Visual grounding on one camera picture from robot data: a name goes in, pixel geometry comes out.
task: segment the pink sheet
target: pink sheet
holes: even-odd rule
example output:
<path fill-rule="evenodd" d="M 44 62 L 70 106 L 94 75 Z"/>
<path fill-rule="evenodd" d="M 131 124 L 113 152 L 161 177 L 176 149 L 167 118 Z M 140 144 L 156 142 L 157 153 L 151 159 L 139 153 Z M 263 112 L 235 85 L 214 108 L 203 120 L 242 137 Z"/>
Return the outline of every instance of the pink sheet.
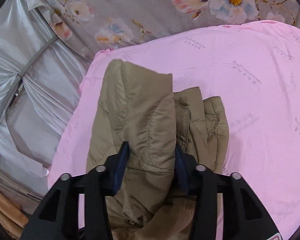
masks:
<path fill-rule="evenodd" d="M 99 52 L 49 186 L 64 172 L 85 173 L 102 78 L 114 58 L 173 73 L 174 91 L 199 86 L 203 98 L 221 96 L 230 129 L 223 174 L 240 172 L 288 239 L 300 225 L 300 30 L 274 21 L 223 25 Z"/>

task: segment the white sticker with red border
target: white sticker with red border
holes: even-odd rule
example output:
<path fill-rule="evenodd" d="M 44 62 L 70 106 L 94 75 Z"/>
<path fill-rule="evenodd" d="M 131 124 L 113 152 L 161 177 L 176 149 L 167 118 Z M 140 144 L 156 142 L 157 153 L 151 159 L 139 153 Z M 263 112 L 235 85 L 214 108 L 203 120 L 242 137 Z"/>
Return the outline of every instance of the white sticker with red border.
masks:
<path fill-rule="evenodd" d="M 267 240 L 282 240 L 280 233 L 276 233 L 274 236 L 271 236 Z"/>

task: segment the metal pin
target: metal pin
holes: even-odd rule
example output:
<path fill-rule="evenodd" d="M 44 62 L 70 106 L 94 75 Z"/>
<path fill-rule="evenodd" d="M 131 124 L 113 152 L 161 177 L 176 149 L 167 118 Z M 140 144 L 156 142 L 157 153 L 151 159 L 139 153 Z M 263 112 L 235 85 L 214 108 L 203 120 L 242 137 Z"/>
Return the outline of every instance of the metal pin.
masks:
<path fill-rule="evenodd" d="M 97 172 L 103 172 L 103 171 L 105 171 L 107 168 L 106 168 L 106 166 L 104 166 L 104 165 L 99 165 L 99 166 L 97 166 L 96 167 L 96 171 Z"/>
<path fill-rule="evenodd" d="M 205 170 L 207 169 L 207 167 L 204 166 L 204 165 L 199 164 L 199 165 L 197 165 L 197 166 L 195 167 L 195 169 L 196 169 L 197 171 L 205 171 Z"/>
<path fill-rule="evenodd" d="M 234 179 L 241 179 L 242 178 L 241 174 L 237 173 L 237 172 L 232 173 L 231 176 Z"/>
<path fill-rule="evenodd" d="M 71 175 L 69 173 L 64 173 L 61 175 L 61 180 L 68 180 L 71 178 Z"/>

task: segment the olive green garment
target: olive green garment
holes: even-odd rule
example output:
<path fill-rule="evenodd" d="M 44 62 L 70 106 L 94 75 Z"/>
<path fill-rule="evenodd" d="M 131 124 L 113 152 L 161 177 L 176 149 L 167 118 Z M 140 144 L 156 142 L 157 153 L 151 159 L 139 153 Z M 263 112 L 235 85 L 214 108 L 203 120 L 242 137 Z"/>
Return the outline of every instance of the olive green garment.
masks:
<path fill-rule="evenodd" d="M 87 171 L 129 142 L 122 187 L 106 198 L 114 239 L 187 239 L 195 199 L 171 185 L 176 141 L 199 164 L 221 173 L 228 139 L 220 97 L 202 101 L 198 87 L 173 93 L 171 74 L 113 60 L 103 79 Z"/>

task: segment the floral curtain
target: floral curtain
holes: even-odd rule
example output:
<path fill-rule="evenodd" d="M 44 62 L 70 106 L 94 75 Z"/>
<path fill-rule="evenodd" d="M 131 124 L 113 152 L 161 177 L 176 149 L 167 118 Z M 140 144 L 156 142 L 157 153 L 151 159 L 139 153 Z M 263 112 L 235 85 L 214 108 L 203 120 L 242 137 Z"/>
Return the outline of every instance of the floral curtain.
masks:
<path fill-rule="evenodd" d="M 194 28 L 264 19 L 300 24 L 296 0 L 27 0 L 87 59 Z"/>

